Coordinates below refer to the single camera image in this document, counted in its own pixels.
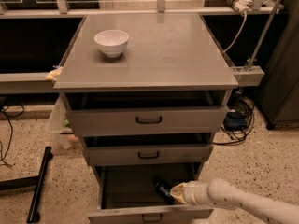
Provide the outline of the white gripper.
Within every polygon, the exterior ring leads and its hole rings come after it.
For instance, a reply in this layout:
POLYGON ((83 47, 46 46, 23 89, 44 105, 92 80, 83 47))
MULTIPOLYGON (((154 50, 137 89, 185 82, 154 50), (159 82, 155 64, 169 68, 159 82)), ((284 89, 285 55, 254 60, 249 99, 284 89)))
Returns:
POLYGON ((189 183, 183 182, 171 188, 170 193, 179 203, 189 205, 211 205, 211 199, 208 196, 208 183, 201 183, 198 181, 191 181, 189 183))

